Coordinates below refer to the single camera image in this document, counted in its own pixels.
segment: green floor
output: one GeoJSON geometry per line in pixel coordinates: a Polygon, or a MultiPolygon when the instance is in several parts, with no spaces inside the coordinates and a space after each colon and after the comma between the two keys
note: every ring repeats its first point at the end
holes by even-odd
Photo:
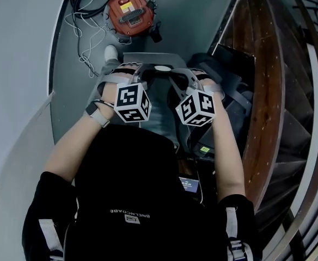
{"type": "MultiPolygon", "coordinates": [[[[207,52],[219,27],[230,0],[156,0],[157,19],[162,22],[163,40],[153,43],[150,38],[131,45],[117,45],[116,39],[107,34],[100,45],[92,50],[90,61],[99,72],[103,66],[103,50],[114,44],[120,52],[170,52],[188,61],[192,54],[207,52]]],[[[102,17],[96,21],[102,24],[102,17]]],[[[89,47],[89,39],[98,29],[79,21],[83,36],[81,51],[89,47]]],[[[103,33],[93,39],[93,45],[101,40],[103,33]]],[[[78,61],[77,37],[73,28],[65,22],[61,27],[55,57],[51,103],[52,127],[55,142],[80,118],[96,78],[89,78],[88,68],[78,61]]]]}

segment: sleeve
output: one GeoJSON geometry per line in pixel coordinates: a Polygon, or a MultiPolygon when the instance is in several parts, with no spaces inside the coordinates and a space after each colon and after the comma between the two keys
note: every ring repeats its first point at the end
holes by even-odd
{"type": "Polygon", "coordinates": [[[53,173],[42,173],[23,224],[22,246],[26,260],[50,260],[50,250],[39,219],[52,219],[63,245],[66,229],[76,212],[75,187],[53,173]]]}
{"type": "Polygon", "coordinates": [[[247,257],[245,252],[250,248],[253,260],[261,261],[262,249],[252,202],[243,195],[230,195],[219,202],[217,211],[218,228],[227,245],[227,254],[232,254],[234,259],[238,258],[238,254],[247,257]]]}

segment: smartwatch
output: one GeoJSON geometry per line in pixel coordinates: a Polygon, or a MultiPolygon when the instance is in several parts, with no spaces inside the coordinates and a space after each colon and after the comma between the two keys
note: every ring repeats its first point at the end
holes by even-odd
{"type": "Polygon", "coordinates": [[[99,124],[105,128],[108,126],[109,121],[103,116],[103,114],[100,112],[99,108],[95,104],[95,102],[91,102],[87,108],[85,109],[86,113],[94,118],[99,124]]]}

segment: shoe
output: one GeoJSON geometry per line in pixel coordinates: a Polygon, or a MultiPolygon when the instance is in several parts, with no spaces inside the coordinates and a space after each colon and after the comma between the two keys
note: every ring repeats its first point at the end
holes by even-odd
{"type": "Polygon", "coordinates": [[[111,59],[118,60],[118,51],[115,46],[108,45],[105,48],[105,61],[108,62],[111,59]]]}

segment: orange round device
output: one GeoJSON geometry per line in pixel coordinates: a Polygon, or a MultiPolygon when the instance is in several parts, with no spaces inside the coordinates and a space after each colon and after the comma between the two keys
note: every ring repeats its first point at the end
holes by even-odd
{"type": "Polygon", "coordinates": [[[110,0],[108,15],[117,33],[133,37],[147,33],[152,26],[152,5],[151,0],[110,0]]]}

